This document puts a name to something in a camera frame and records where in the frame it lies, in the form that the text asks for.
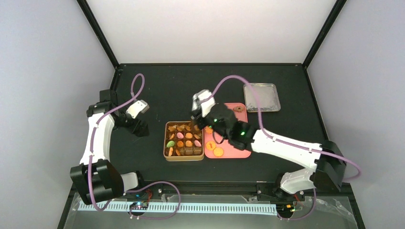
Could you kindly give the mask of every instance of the pink candy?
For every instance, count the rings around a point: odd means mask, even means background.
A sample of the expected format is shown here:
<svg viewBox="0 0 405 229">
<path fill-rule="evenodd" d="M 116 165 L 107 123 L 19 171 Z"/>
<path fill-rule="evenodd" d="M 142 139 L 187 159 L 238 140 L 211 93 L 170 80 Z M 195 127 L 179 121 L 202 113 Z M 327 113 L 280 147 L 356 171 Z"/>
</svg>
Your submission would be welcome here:
<svg viewBox="0 0 405 229">
<path fill-rule="evenodd" d="M 199 142 L 198 140 L 195 140 L 195 141 L 194 141 L 194 145 L 195 145 L 196 147 L 201 147 L 201 142 Z"/>
<path fill-rule="evenodd" d="M 178 139 L 183 139 L 183 138 L 184 138 L 184 135 L 183 135 L 182 133 L 178 132 L 178 133 L 177 133 L 177 138 L 178 138 Z"/>
</svg>

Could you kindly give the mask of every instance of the black tabletop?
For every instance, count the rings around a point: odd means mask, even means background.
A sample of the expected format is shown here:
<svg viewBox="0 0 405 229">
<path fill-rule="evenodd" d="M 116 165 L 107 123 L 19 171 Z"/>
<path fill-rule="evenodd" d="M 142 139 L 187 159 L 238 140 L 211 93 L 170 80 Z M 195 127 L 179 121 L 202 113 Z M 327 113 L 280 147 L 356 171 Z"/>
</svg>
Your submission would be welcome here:
<svg viewBox="0 0 405 229">
<path fill-rule="evenodd" d="M 150 105 L 138 117 L 149 124 L 150 135 L 138 138 L 121 128 L 113 131 L 110 160 L 121 173 L 139 170 L 146 181 L 272 182 L 279 173 L 301 167 L 281 158 L 252 153 L 245 159 L 210 159 L 168 162 L 163 157 L 165 124 L 190 119 L 192 96 L 202 89 L 213 90 L 227 75 L 237 74 L 251 83 L 276 85 L 281 110 L 263 113 L 266 129 L 301 141 L 325 139 L 316 103 L 301 65 L 256 64 L 122 64 L 117 79 L 120 103 L 130 99 L 130 85 L 137 73 L 145 75 L 145 87 L 139 96 Z M 134 91 L 140 87 L 136 82 Z M 228 80 L 215 95 L 217 103 L 245 103 L 243 83 Z M 248 113 L 248 121 L 257 124 L 257 114 Z"/>
</svg>

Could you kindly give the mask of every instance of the open tin box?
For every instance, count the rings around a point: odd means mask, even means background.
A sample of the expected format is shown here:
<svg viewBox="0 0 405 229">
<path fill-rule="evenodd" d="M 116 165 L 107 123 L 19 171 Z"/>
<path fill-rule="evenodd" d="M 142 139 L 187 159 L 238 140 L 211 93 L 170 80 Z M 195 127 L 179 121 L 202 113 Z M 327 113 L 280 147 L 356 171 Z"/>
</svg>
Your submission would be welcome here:
<svg viewBox="0 0 405 229">
<path fill-rule="evenodd" d="M 199 161 L 204 158 L 203 143 L 202 130 L 193 126 L 190 121 L 168 122 L 165 127 L 163 155 L 168 161 Z"/>
</svg>

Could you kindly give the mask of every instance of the pink tray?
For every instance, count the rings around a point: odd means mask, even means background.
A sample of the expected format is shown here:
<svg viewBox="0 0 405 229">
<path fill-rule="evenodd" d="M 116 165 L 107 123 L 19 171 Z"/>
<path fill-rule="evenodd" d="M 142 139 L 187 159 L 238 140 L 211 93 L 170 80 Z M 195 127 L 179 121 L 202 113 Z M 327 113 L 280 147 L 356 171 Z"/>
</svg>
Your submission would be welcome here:
<svg viewBox="0 0 405 229">
<path fill-rule="evenodd" d="M 246 113 L 246 107 L 245 107 L 244 104 L 241 104 L 241 103 L 225 103 L 225 105 L 231 110 L 233 110 L 233 108 L 235 108 L 237 106 L 243 106 L 245 108 L 245 110 L 243 112 L 234 112 L 234 113 L 235 113 L 235 116 L 236 116 L 236 118 L 238 120 L 247 122 L 247 113 Z M 214 134 L 215 134 L 215 139 L 218 142 L 220 142 L 222 140 L 222 137 L 217 133 L 214 133 Z M 213 150 L 209 150 L 207 148 L 207 143 L 208 142 L 210 142 L 212 148 L 214 148 L 214 149 L 218 148 L 218 147 L 222 148 L 222 150 L 224 151 L 224 154 L 222 156 L 220 156 L 220 157 L 215 156 L 214 153 L 213 153 Z M 204 153 L 205 153 L 205 155 L 207 157 L 215 158 L 215 159 L 217 159 L 217 158 L 247 158 L 247 157 L 250 156 L 250 151 L 247 151 L 247 150 L 242 151 L 242 150 L 235 149 L 233 146 L 231 146 L 228 143 L 228 140 L 225 140 L 224 142 L 222 142 L 222 144 L 215 143 L 214 138 L 213 138 L 213 134 L 209 134 L 205 130 L 204 130 Z"/>
</svg>

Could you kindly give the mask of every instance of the black cable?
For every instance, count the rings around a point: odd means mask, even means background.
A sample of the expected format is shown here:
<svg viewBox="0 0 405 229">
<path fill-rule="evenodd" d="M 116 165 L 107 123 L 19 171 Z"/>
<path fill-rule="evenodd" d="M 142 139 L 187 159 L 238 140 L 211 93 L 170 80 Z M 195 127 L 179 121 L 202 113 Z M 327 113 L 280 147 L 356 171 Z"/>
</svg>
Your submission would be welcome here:
<svg viewBox="0 0 405 229">
<path fill-rule="evenodd" d="M 214 141 L 215 141 L 215 143 L 216 143 L 216 144 L 220 145 L 220 144 L 222 144 L 222 142 L 224 142 L 225 137 L 222 137 L 221 142 L 220 142 L 220 143 L 218 143 L 218 142 L 216 141 L 216 139 L 215 139 L 215 132 L 214 132 L 214 133 L 213 133 L 213 139 L 214 139 Z"/>
</svg>

